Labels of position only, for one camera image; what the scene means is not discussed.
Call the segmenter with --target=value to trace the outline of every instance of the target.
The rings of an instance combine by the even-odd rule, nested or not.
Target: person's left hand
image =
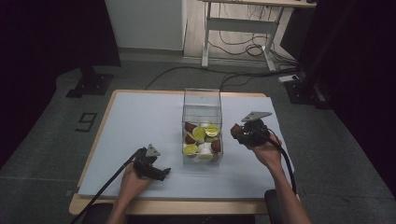
[[[120,185],[119,200],[129,203],[151,183],[151,178],[140,179],[137,177],[134,163],[131,162],[125,167],[125,172]]]

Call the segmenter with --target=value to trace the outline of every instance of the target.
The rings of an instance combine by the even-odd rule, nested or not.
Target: gray carpet floor
[[[106,95],[66,98],[81,76],[79,70],[57,79],[47,109],[0,171],[0,223],[68,223],[76,189],[111,93],[143,90],[163,71],[199,64],[122,61],[122,67],[97,67],[113,74]],[[221,71],[266,72],[265,67],[210,65]],[[217,89],[224,74],[177,69],[164,74],[150,90],[182,91],[185,87]],[[278,76],[230,80],[224,91],[262,92],[272,98],[280,128],[295,167],[298,192],[316,223],[396,223],[396,201],[359,144],[331,110],[293,105]],[[78,123],[83,113],[98,116],[88,133]],[[256,216],[257,223],[269,223]]]

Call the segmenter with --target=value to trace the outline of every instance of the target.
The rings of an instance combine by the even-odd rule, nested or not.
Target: clear container
[[[219,164],[223,156],[219,90],[186,88],[182,119],[183,163]]]

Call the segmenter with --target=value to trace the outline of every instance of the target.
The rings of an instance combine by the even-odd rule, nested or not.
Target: wooden floor
[[[185,57],[202,57],[202,47],[205,37],[205,13],[207,11],[207,4],[201,1],[187,1],[188,11],[188,27],[186,31],[186,40],[184,48]],[[249,20],[270,20],[273,21],[276,18],[278,7],[259,7],[259,6],[247,6],[247,5],[235,5],[235,4],[212,4],[211,16],[222,17],[222,18],[237,18],[237,19],[249,19]],[[285,32],[286,26],[289,22],[292,8],[285,8],[280,24],[277,29],[274,45],[277,53],[284,54],[288,57],[290,55],[283,50],[279,43]],[[231,60],[243,60],[243,61],[265,61],[264,57],[254,57],[246,51],[249,45],[265,45],[266,35],[263,34],[250,34],[250,33],[237,33],[237,32],[219,32],[210,31],[209,42],[209,60],[210,59],[231,59]],[[213,47],[217,46],[227,50],[230,53],[225,52],[222,49]],[[258,49],[252,49],[252,54],[260,54]]]

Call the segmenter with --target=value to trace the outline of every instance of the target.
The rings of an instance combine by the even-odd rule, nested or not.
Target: table leg
[[[277,16],[276,16],[276,20],[274,21],[274,25],[271,29],[270,38],[268,39],[266,45],[264,47],[262,47],[265,61],[267,61],[267,65],[268,65],[268,68],[270,69],[270,71],[276,70],[276,68],[274,66],[274,59],[270,54],[270,49],[274,43],[274,38],[276,35],[277,27],[279,26],[280,18],[282,17],[282,13],[283,13],[283,7],[280,7],[279,12],[277,13]]]
[[[205,41],[204,46],[202,48],[202,67],[208,67],[209,64],[209,23],[210,23],[210,10],[212,8],[212,4],[207,3],[207,15],[206,15],[206,26],[205,26]]]

